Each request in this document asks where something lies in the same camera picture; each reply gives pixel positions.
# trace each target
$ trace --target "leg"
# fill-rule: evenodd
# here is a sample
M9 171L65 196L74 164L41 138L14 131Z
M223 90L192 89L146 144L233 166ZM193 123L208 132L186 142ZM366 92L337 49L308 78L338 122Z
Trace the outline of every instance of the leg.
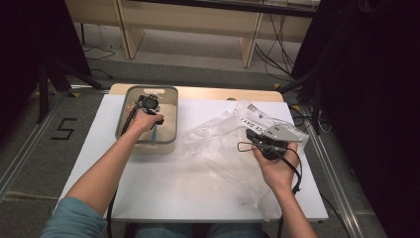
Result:
M219 223L213 224L208 238L262 238L263 227L260 223Z
M192 225L186 223L139 224L136 238L192 238Z

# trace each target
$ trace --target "floor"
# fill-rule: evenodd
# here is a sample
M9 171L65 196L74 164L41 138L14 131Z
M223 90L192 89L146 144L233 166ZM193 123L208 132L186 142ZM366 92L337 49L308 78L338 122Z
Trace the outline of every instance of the floor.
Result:
M75 29L81 39L80 35L80 25L75 24ZM126 59L124 50L122 48L122 42L120 38L120 32L117 28L114 27L105 27L105 26L96 26L96 25L84 25L84 32L85 32L85 44L83 48L85 49L85 55L87 58L92 59L91 65L95 64L96 60L99 58L104 58L102 60L106 60L107 63L138 63L137 65L170 65L170 66L180 66L180 67L188 67L188 68L199 68L199 69L214 69L214 70L223 70L230 73L240 72L240 73L271 73L274 76L282 76L280 70L273 68L271 66L267 66L263 60L259 59L256 54L254 54L252 64L249 68L244 68L242 66L241 60L241 49L239 46L239 41L236 38L231 37L220 37L220 36L210 36L210 35L202 35L202 34L189 34L189 33L176 33L176 32L164 32L164 31L146 31L145 37L141 43L139 51L134 59ZM268 52L272 46L272 41L259 41L259 46L262 48L263 51ZM292 59L298 54L300 44L296 43L285 43L286 50ZM281 54L279 54L279 46L276 45L272 50L270 56L280 65L284 66ZM101 70L107 72L107 68L100 68ZM104 72L101 71L93 71L93 74L98 77L104 77ZM112 73L114 78L108 78L110 81L119 82L118 79L118 72ZM288 83L288 81L283 77L282 79L272 78L272 80L265 80L262 82L266 90L274 89L275 85L280 83ZM297 103L296 101L296 94L298 91L292 91L283 95L284 100L290 104ZM101 97L97 95L88 95L85 96L84 99L82 97L78 104L74 105L71 104L72 107L77 108L83 106L83 100L86 100L89 103L100 103ZM30 131L31 125L33 125L32 121L36 117L36 107L31 107L32 111L26 112L25 115L22 116L21 125L26 126L19 126L17 128L19 133L16 133L17 136L14 136L15 142L10 142L6 146L2 146L1 155L5 158L11 158L13 155L17 154L19 151L19 145L25 141L25 138L28 136L28 131ZM87 121L93 119L90 117L94 117L94 113L91 115L87 115L89 117L86 119ZM82 135L85 135L88 132L89 127L84 129L85 131L80 135L80 140L78 143L82 143L83 138ZM307 130L307 125L302 125L302 130ZM325 125L325 130L329 129L329 125ZM361 226L361 230L363 232L363 236L361 237L386 237L382 228L380 227L380 223L377 221L374 212L371 210L367 199L364 196L364 193L359 186L357 178L350 173L350 165L346 161L346 156L343 154L339 142L336 140L334 136L334 129L331 133L323 132L321 135L325 147L328 149L329 157L334 165L334 169L340 175L341 185L345 191L346 197L349 200L352 210L355 213L359 225ZM52 148L59 147L59 145L50 145L50 150ZM308 144L307 149L305 149L306 155L314 155L312 161L310 162L310 167L312 173L314 174L314 178L317 182L318 188L321 192L325 194L327 199L333 203L333 206L337 207L336 198L334 197L334 193L331 190L331 184L326 176L325 168L321 163L319 163L318 159L316 158L316 149L313 144ZM19 182L22 180L31 179L31 172L24 170L24 174L20 175L14 187L19 187ZM47 203L39 203L37 199L30 200L29 202L20 204L19 206L13 205L17 204L17 200L11 199L9 196L9 200L6 205L5 202L0 204L0 221L5 221L4 226L10 225L13 226L14 224L11 221L7 221L5 218L8 214L12 214L19 210L20 212L25 212L28 210L29 207L34 206L44 206L45 209L51 210L55 199L59 194L55 194L48 197L43 197L43 201L47 201ZM313 227L317 234L320 237L346 237L345 228L340 223L337 215L334 214L332 208L328 206L327 203L326 207L327 210L330 212L330 219L324 221L322 223L313 223ZM38 214L37 217L40 219L48 219L49 214L43 212ZM40 230L43 227L43 224L39 224L37 222L30 221L29 227L33 230ZM270 236L276 236L276 223L264 223L263 224L264 231ZM116 226L114 232L118 233L119 231L123 230L124 227ZM0 225L0 232L7 230L7 228L2 227ZM13 235L12 237L31 237L34 234L29 232L21 232L16 233L16 231L8 231L7 234L21 234L21 235ZM288 237L287 232L283 232L284 237Z

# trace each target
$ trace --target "white tabletop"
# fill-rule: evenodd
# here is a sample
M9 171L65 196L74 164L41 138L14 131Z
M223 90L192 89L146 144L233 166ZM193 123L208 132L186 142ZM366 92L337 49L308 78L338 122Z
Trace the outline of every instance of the white tabletop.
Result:
M116 141L115 130L123 102L124 95L104 96L61 197ZM133 152L120 181L113 219L139 222L262 221L262 214L241 187L215 177L182 155L183 132L233 109L236 104L226 100L180 98L175 151L169 155ZM254 104L272 117L292 122L285 103ZM309 220L327 219L306 156L301 150L298 153L302 160L303 180L297 200ZM260 175L260 170L250 171L250 176Z

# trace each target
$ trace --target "wooden edge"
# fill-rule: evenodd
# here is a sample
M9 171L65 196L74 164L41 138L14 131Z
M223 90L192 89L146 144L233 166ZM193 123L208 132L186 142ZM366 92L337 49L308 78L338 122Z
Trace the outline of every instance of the wooden edge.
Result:
M116 83L112 85L109 94L125 95L127 90L139 84ZM210 87L176 86L179 98L215 99L215 100L242 100L283 102L283 97L277 91L243 90Z

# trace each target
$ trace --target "clear plastic bag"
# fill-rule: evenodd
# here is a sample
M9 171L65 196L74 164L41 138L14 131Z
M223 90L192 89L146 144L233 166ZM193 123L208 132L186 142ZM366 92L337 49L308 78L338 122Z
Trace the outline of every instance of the clear plastic bag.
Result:
M239 142L250 142L246 129L261 134L267 128L279 125L298 135L301 149L308 136L290 123L270 118L250 101L243 100L233 111L227 111L183 135L183 154L191 163L209 169L212 177L223 179L247 191L249 199L262 213L264 220L279 217L278 203L263 181L259 164L252 152L239 152Z

